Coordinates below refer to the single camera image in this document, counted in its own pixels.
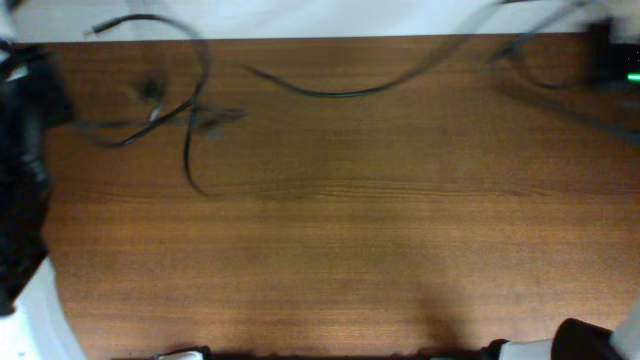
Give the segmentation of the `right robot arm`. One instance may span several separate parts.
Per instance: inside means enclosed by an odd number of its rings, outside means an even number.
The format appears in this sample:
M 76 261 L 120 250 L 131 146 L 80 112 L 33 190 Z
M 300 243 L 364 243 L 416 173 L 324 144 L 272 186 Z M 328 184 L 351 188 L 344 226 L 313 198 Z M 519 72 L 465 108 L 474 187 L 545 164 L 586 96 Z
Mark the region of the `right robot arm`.
M 570 15 L 586 1 L 549 15 L 507 45 L 496 50 L 488 64 L 494 67 L 507 59 L 519 75 L 541 89 L 564 89 L 564 84 L 539 81 L 520 58 L 520 48 L 538 33 Z M 590 55 L 586 86 L 594 91 L 639 90 L 639 5 L 636 1 L 595 1 L 602 17 L 587 26 Z M 634 307 L 617 330 L 608 330 L 578 319 L 568 318 L 553 338 L 534 342 L 498 339 L 479 350 L 479 359 L 491 360 L 626 360 L 639 357 L 639 308 Z

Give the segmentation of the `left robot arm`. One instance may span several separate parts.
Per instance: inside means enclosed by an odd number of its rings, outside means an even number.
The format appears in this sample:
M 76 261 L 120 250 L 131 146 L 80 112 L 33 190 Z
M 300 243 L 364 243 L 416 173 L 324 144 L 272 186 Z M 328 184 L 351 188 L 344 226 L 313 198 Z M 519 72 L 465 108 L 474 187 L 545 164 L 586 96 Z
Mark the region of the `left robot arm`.
M 43 239 L 52 192 L 48 129 L 74 107 L 46 50 L 1 42 L 1 356 L 80 359 Z

